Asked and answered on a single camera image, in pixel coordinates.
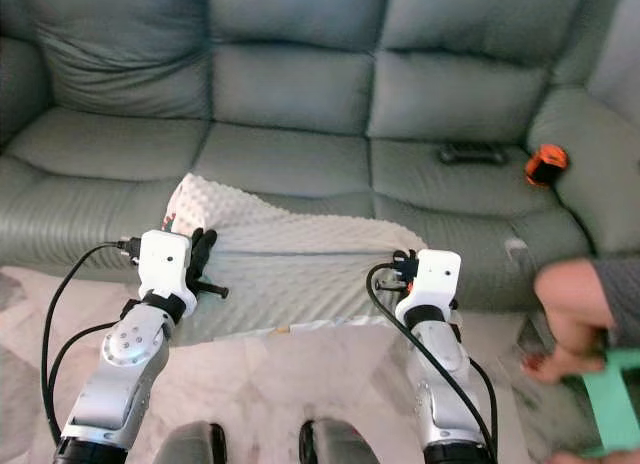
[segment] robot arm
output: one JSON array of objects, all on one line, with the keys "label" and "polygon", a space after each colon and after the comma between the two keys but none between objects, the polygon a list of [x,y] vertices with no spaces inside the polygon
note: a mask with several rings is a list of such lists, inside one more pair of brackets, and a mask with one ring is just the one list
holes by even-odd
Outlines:
[{"label": "robot arm", "polygon": [[[459,271],[459,255],[448,251],[420,251],[410,293],[398,303],[395,314],[477,407],[469,383],[469,356],[449,323]],[[490,463],[486,443],[473,415],[414,346],[410,350],[407,373],[416,393],[415,412],[425,462]]]},{"label": "robot arm", "polygon": [[[197,235],[206,252],[215,232]],[[190,267],[191,241],[149,231],[140,243],[141,301],[105,336],[98,368],[82,389],[64,426],[54,462],[117,464],[126,460],[149,406],[151,387],[169,359],[169,340],[183,315],[191,314],[201,269]]]}]

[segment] gray-green leather sofa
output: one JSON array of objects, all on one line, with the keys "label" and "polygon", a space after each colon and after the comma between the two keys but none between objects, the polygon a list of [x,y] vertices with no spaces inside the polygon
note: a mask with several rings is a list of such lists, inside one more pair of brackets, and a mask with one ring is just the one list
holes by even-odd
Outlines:
[{"label": "gray-green leather sofa", "polygon": [[[157,228],[193,171],[458,251],[466,308],[535,305],[542,265],[640,251],[640,136],[584,89],[616,2],[0,0],[0,264],[59,274]],[[546,142],[555,191],[523,175]]]}]

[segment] sofa armrest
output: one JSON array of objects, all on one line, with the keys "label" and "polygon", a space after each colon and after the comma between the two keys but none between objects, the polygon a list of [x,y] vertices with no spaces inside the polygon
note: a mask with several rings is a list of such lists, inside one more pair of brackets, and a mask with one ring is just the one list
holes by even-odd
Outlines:
[{"label": "sofa armrest", "polygon": [[49,104],[40,52],[30,43],[0,38],[0,148]]},{"label": "sofa armrest", "polygon": [[598,254],[640,251],[640,132],[584,89],[557,89],[529,134],[530,149],[543,143],[569,154],[556,190]]}]

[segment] orange tape measure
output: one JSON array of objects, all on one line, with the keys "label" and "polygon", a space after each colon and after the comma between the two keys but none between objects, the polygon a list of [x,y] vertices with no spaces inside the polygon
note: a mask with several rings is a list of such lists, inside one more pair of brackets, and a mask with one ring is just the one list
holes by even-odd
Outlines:
[{"label": "orange tape measure", "polygon": [[569,156],[555,144],[542,144],[525,167],[527,181],[536,186],[552,185],[569,166]]}]

